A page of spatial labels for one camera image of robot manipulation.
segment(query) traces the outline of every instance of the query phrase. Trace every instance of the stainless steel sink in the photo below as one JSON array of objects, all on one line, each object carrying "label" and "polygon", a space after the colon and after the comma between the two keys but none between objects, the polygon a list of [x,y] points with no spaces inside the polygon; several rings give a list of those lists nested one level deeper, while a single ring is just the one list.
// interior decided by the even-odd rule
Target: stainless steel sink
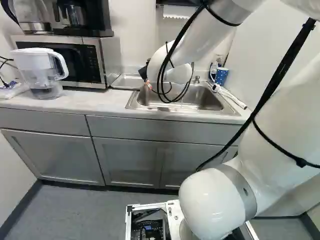
[{"label": "stainless steel sink", "polygon": [[[172,83],[171,91],[166,94],[169,99],[174,99],[183,90],[184,85]],[[169,83],[164,83],[164,91],[170,89]],[[213,111],[215,114],[239,116],[239,113],[220,96],[212,91],[207,82],[190,84],[185,96],[178,102],[163,103],[157,93],[149,90],[147,86],[142,86],[140,91],[132,93],[126,109],[178,112],[178,113],[198,113],[208,114]]]}]

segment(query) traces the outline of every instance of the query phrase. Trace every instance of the paper towel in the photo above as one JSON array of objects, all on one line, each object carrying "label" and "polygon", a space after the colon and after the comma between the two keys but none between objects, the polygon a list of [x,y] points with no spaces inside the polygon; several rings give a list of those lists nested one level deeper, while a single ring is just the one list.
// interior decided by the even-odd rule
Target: paper towel
[{"label": "paper towel", "polygon": [[189,19],[196,9],[194,6],[164,5],[163,18]]}]

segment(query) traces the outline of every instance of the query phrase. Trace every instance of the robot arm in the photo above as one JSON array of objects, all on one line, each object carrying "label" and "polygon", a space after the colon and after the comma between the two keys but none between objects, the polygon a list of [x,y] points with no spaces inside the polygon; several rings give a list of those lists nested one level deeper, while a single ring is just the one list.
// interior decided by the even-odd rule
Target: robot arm
[{"label": "robot arm", "polygon": [[[188,81],[192,70],[189,64],[201,59],[210,50],[217,47],[232,29],[241,24],[256,8],[265,0],[210,0],[209,9],[203,9],[175,48],[171,62],[175,67],[180,66],[180,73],[174,74],[172,67],[167,65],[167,81],[174,82],[179,76],[180,79]],[[163,45],[152,56],[147,66],[147,78],[151,83],[156,83],[158,74],[165,57],[167,47],[171,49],[174,41]]]},{"label": "robot arm", "polygon": [[[315,20],[320,20],[320,0],[282,0]],[[190,70],[186,63],[200,59],[217,46],[235,25],[244,21],[264,0],[216,0],[192,22],[171,61]],[[147,67],[150,82],[157,81],[167,56],[166,46],[151,58]],[[171,75],[175,70],[166,71]],[[297,76],[303,85],[278,91],[259,112],[255,123],[288,152],[320,164],[320,55]],[[184,221],[180,237],[221,240],[245,221],[273,205],[284,194],[320,173],[309,165],[300,168],[287,155],[270,145],[251,124],[239,145],[238,156],[216,168],[188,177],[179,190]]]}]

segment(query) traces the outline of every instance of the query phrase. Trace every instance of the gray floor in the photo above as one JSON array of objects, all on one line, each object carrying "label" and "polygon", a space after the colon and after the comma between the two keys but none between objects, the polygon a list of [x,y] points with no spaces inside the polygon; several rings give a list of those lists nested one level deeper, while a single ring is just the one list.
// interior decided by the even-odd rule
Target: gray floor
[{"label": "gray floor", "polygon": [[313,240],[299,219],[250,220],[259,240]]},{"label": "gray floor", "polygon": [[[128,204],[174,195],[43,186],[5,240],[124,240]],[[312,240],[298,219],[251,220],[260,240]]]}]

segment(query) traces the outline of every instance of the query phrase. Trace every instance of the circuit board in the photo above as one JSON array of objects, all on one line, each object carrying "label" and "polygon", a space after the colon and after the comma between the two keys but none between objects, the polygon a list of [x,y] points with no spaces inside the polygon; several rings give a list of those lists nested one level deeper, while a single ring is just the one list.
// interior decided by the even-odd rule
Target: circuit board
[{"label": "circuit board", "polygon": [[164,240],[164,221],[159,220],[145,220],[131,225],[131,240],[140,240],[140,232],[142,233],[142,240]]}]

